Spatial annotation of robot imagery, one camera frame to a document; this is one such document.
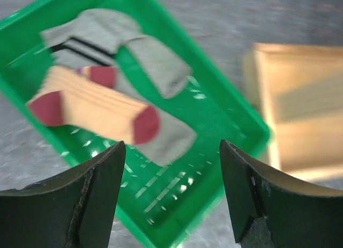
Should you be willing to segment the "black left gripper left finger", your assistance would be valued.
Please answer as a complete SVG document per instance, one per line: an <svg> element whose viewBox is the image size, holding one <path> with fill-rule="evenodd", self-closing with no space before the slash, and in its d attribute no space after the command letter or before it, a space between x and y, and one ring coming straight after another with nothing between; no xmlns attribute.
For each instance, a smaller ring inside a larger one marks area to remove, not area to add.
<svg viewBox="0 0 343 248"><path fill-rule="evenodd" d="M1 192L1 247L107 247L125 165L118 142L23 189Z"/></svg>

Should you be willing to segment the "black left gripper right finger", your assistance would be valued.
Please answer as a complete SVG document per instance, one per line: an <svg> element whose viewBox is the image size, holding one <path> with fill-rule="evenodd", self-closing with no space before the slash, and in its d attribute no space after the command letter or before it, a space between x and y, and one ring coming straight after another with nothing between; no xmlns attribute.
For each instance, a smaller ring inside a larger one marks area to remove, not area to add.
<svg viewBox="0 0 343 248"><path fill-rule="evenodd" d="M220 163L242 247L342 247L342 191L292 177L227 140Z"/></svg>

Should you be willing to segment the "green plastic tray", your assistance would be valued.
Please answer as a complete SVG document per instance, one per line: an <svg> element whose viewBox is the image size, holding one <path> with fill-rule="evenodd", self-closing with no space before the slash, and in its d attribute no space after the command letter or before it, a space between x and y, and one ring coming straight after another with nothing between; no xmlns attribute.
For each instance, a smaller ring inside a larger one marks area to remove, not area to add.
<svg viewBox="0 0 343 248"><path fill-rule="evenodd" d="M166 166L128 145L110 247L192 247L192 231L223 199L223 139L256 155L269 131L235 88L234 49L246 15L240 0L1 0L1 189L22 189L91 159L113 144L78 127L49 128L26 108L53 64L44 29L91 7L123 11L174 49L193 72L163 98L127 47L116 61L137 91L196 132Z"/></svg>

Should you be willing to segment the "beige sock maroon toe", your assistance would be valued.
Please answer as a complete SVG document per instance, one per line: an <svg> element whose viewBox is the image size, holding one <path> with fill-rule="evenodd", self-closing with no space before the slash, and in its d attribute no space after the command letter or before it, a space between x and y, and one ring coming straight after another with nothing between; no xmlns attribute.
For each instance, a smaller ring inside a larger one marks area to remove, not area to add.
<svg viewBox="0 0 343 248"><path fill-rule="evenodd" d="M150 142L160 130L154 106L62 66L49 68L27 107L45 126L72 125L131 145Z"/></svg>

